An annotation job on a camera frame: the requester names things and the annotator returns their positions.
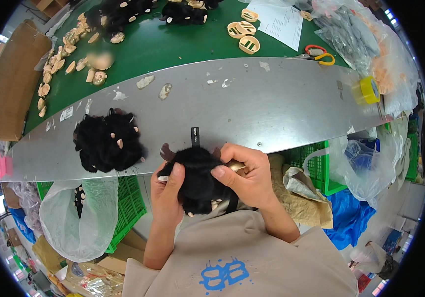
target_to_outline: blue graphic print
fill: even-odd
[[[249,277],[249,273],[245,269],[244,262],[237,260],[237,258],[232,258],[232,262],[224,264],[223,267],[219,264],[211,266],[209,261],[209,265],[206,264],[206,269],[201,272],[201,276],[203,280],[199,283],[204,285],[204,288],[211,291],[222,291],[223,288],[226,288],[226,281],[229,286],[232,286],[236,282]]]

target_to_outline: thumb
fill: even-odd
[[[168,177],[168,182],[166,183],[166,187],[164,188],[163,193],[176,197],[176,195],[180,191],[183,181],[184,166],[180,163],[174,163],[173,170],[171,171],[171,174]]]
[[[230,187],[235,193],[239,194],[246,186],[247,180],[235,173],[227,166],[220,165],[211,170],[211,175],[214,176],[223,185]]]

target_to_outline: person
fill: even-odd
[[[322,229],[300,235],[276,198],[267,155],[225,144],[221,160],[231,159],[245,163],[245,177],[223,165],[211,174],[259,211],[191,224],[175,241],[184,216],[178,202],[184,167],[175,163],[164,183],[156,177],[162,164],[151,179],[153,222],[143,264],[127,260],[123,297],[357,296],[355,276]]]

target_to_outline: green conveyor belt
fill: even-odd
[[[76,27],[77,17],[98,3],[100,3],[99,0],[88,0],[72,12],[55,33],[58,38],[55,53],[57,53],[57,46],[63,45],[62,36],[71,28]],[[227,33],[229,23],[242,20],[240,12],[247,7],[247,4],[237,0],[224,0],[217,9],[209,10],[208,19],[204,25],[182,26],[166,25],[165,21],[158,20],[165,3],[166,0],[159,0],[158,8],[152,9],[150,14],[142,15],[129,24],[124,30],[126,38],[119,44],[111,44],[109,40],[98,40],[88,44],[87,40],[93,35],[93,32],[89,33],[85,39],[81,39],[76,44],[77,49],[65,58],[64,68],[52,77],[50,92],[46,96],[48,110],[44,118],[38,116],[39,97],[36,88],[24,133],[30,132],[46,118],[70,104],[126,79],[193,62],[251,56],[239,49],[239,39],[233,39]],[[254,26],[258,28],[259,23],[259,21],[255,22]],[[316,44],[333,54],[337,65],[346,66],[344,60],[314,33],[317,29],[318,27],[312,21],[303,21],[299,52],[269,35],[257,31],[255,37],[260,41],[260,51],[253,56],[293,57],[304,53],[306,45]],[[88,50],[93,49],[107,49],[115,56],[114,65],[106,70],[108,78],[103,86],[94,86],[85,82],[87,67],[79,72],[65,74],[67,66],[73,60],[77,62],[86,56]]]

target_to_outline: blue tarp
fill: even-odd
[[[359,236],[367,228],[367,222],[376,210],[366,201],[359,201],[348,189],[328,196],[333,207],[333,229],[323,229],[337,249],[358,243]]]
[[[21,231],[21,233],[26,237],[27,240],[34,244],[36,242],[36,238],[34,237],[33,230],[26,226],[26,223],[24,222],[24,217],[26,217],[26,215],[23,209],[8,208],[8,210],[11,212],[11,216],[13,217],[16,226]]]

